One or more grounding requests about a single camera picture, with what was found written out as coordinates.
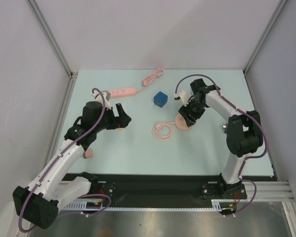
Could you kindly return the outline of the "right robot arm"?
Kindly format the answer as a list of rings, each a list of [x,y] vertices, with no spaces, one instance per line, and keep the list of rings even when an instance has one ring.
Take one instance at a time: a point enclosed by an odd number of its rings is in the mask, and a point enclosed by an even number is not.
[[[267,145],[267,139],[257,111],[241,110],[222,94],[216,83],[207,85],[204,78],[204,75],[198,74],[198,79],[190,84],[191,94],[176,88],[175,100],[183,103],[179,114],[187,127],[194,126],[207,108],[215,110],[226,121],[226,144],[230,154],[219,175],[218,193],[223,198],[229,198],[242,183],[247,160],[256,158],[255,152]]]

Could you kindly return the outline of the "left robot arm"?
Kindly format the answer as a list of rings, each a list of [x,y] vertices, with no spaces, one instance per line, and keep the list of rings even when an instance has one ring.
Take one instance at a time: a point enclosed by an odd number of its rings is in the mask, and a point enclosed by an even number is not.
[[[116,108],[118,116],[114,115],[112,108],[106,108],[100,102],[86,103],[82,115],[68,129],[58,153],[27,186],[18,186],[13,191],[13,201],[19,216],[18,228],[21,232],[31,231],[22,227],[23,220],[30,222],[33,227],[49,228],[59,212],[77,198],[98,196],[110,199],[100,191],[98,178],[87,172],[79,174],[61,189],[58,185],[75,161],[96,140],[99,132],[128,126],[131,117],[125,113],[120,103]]]

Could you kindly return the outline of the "pink round power strip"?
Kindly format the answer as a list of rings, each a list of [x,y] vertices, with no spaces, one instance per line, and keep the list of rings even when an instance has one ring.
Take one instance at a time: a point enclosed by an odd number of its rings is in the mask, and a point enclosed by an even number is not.
[[[193,126],[188,127],[187,122],[183,116],[177,115],[173,122],[163,122],[156,124],[152,129],[152,135],[159,141],[167,141],[172,137],[174,128],[179,131],[188,132],[192,130]]]

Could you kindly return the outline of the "beige cube socket adapter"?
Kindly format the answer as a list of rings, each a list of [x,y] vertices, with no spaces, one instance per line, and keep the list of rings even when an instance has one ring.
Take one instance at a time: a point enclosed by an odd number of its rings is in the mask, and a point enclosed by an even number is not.
[[[195,123],[196,123],[195,120],[187,119],[187,118],[185,119],[185,122],[186,122],[187,127],[191,127],[191,126],[195,125]]]

